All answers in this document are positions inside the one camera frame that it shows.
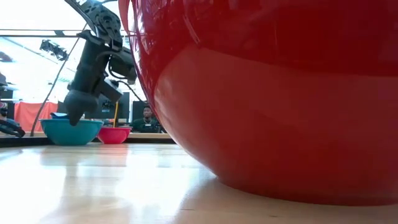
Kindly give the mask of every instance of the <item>orange curtain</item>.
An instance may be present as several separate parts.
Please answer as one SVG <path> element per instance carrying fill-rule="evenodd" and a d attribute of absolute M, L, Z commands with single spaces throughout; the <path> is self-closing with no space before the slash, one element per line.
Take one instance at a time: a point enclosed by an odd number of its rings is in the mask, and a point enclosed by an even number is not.
<path fill-rule="evenodd" d="M 41 103 L 24 103 L 20 102 L 15 104 L 15 112 L 14 117 L 15 121 L 17 121 L 21 128 L 26 131 L 30 132 L 33 127 L 33 123 L 36 118 L 36 114 L 39 112 Z M 58 104 L 47 102 L 42 110 L 42 113 L 39 116 L 39 119 L 50 119 L 51 113 L 57 112 Z M 42 132 L 42 126 L 40 121 L 37 122 L 35 131 Z"/>

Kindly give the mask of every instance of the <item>person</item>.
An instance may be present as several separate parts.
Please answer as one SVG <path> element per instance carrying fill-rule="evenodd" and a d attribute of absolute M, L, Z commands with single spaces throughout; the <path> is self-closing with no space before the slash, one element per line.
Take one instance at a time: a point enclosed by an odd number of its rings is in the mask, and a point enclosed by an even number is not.
<path fill-rule="evenodd" d="M 135 119 L 130 124 L 130 126 L 132 126 L 132 131 L 140 133 L 157 133 L 158 122 L 152 117 L 153 112 L 150 106 L 146 105 L 142 114 L 144 115 L 143 118 Z"/>
<path fill-rule="evenodd" d="M 11 124 L 19 127 L 19 123 L 17 123 L 16 121 L 14 121 L 11 118 L 7 118 L 7 112 L 8 112 L 7 108 L 5 108 L 5 107 L 0 108 L 0 120 L 7 121 L 8 123 L 11 123 Z M 7 129 L 9 131 L 14 131 L 12 128 L 7 127 L 5 125 L 0 125 L 0 128 Z"/>

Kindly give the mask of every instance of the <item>man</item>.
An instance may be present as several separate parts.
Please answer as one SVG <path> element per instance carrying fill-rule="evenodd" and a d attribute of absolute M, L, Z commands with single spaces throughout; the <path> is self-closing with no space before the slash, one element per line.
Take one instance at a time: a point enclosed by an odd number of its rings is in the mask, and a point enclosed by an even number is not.
<path fill-rule="evenodd" d="M 157 133 L 158 122 L 152 117 L 152 110 L 147 105 L 144 107 L 143 118 L 135 119 L 130 126 L 132 126 L 133 132 L 140 133 Z"/>

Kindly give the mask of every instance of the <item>pink bowl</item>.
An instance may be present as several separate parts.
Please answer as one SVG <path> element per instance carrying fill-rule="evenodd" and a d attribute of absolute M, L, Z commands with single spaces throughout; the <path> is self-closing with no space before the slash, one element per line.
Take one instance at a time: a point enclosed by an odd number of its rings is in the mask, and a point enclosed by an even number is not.
<path fill-rule="evenodd" d="M 104 144 L 121 144 L 130 134 L 131 128 L 102 127 L 98 139 Z"/>

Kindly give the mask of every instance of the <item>bowl rim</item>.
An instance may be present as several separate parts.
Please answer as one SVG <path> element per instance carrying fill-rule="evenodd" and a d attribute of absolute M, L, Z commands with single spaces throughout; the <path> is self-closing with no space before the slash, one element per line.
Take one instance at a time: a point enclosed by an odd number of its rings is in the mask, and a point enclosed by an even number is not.
<path fill-rule="evenodd" d="M 63 123 L 67 121 L 69 123 L 69 119 L 40 119 L 39 121 L 40 122 L 43 122 L 43 121 L 45 121 L 45 122 L 63 121 Z M 78 123 L 80 123 L 80 122 L 82 122 L 82 123 L 91 123 L 91 124 L 103 124 L 104 123 L 103 121 L 90 121 L 90 120 L 79 120 Z"/>
<path fill-rule="evenodd" d="M 131 128 L 120 128 L 120 127 L 102 127 L 101 129 L 115 129 L 115 130 L 125 130 Z"/>

